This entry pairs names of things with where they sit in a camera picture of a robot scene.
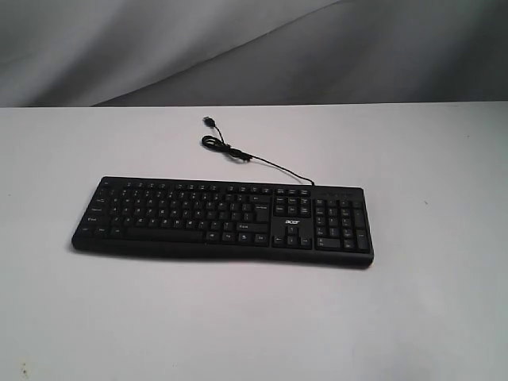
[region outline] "keyboard cable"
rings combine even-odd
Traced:
[[[224,142],[224,138],[222,137],[221,130],[217,127],[215,120],[212,119],[211,117],[204,117],[203,123],[205,123],[205,125],[207,127],[210,127],[211,129],[216,129],[219,132],[219,136],[221,137],[221,139],[219,140],[218,138],[212,137],[211,135],[206,135],[205,137],[203,137],[201,139],[201,143],[203,144],[203,147],[208,148],[211,151],[226,153],[226,154],[230,155],[231,157],[234,157],[235,159],[240,159],[243,161],[250,161],[251,159],[258,159],[260,161],[265,162],[266,164],[270,164],[274,167],[277,167],[278,169],[289,172],[293,176],[298,177],[299,179],[308,181],[313,186],[316,185],[314,183],[314,181],[312,181],[311,179],[308,179],[307,177],[300,176],[300,175],[294,173],[293,171],[290,171],[289,169],[287,169],[285,167],[281,167],[280,165],[277,165],[275,163],[272,163],[271,161],[263,159],[262,157],[251,155],[250,153],[243,152],[240,149],[233,148],[229,144],[226,144]]]

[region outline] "table surface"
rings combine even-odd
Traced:
[[[363,187],[365,270],[88,256],[100,178]],[[0,110],[0,379],[505,380],[508,102]]]

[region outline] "background wall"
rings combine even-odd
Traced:
[[[503,0],[0,0],[0,106],[508,99]]]

